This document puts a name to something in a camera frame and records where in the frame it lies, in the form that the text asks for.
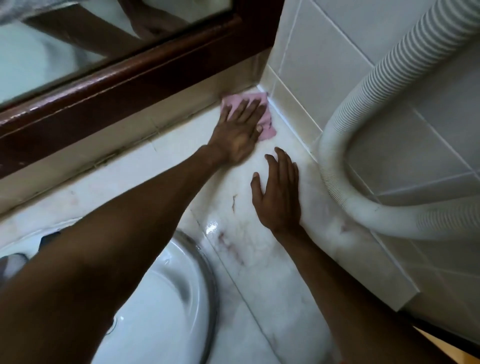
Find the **wooden mirror frame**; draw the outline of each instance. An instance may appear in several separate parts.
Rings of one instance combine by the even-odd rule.
[[[282,8],[236,0],[171,39],[0,107],[0,178],[272,47]]]

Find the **white corrugated hose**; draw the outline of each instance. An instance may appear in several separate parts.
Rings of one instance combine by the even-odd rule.
[[[348,181],[344,154],[355,132],[390,99],[445,60],[480,31],[480,0],[438,0],[350,92],[328,121],[317,150],[322,179],[359,224],[379,233],[418,240],[480,233],[480,195],[418,206],[383,206]]]

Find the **pink cloth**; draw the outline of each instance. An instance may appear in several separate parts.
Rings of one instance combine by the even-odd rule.
[[[265,111],[265,114],[262,116],[260,121],[258,122],[258,125],[261,125],[263,127],[262,133],[260,134],[260,137],[258,140],[267,140],[270,138],[273,138],[276,135],[276,130],[272,126],[272,114],[270,113],[270,109],[268,108],[268,100],[267,100],[267,93],[266,92],[259,92],[256,94],[237,94],[237,95],[229,95],[225,96],[222,99],[222,108],[225,105],[231,105],[232,110],[230,111],[230,116],[232,116],[233,112],[238,108],[240,105],[241,101],[243,99],[248,99],[249,104],[256,98],[261,99],[262,101],[260,102],[260,105],[267,105],[267,110]]]

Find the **mirror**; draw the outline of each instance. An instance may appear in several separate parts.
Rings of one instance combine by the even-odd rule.
[[[233,0],[0,0],[0,105],[232,9]]]

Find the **white sink basin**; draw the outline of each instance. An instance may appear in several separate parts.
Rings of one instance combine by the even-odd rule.
[[[31,234],[1,249],[0,257],[23,253],[31,258],[43,236],[75,222]],[[206,363],[217,312],[213,274],[195,243],[177,231],[118,310],[92,363]]]

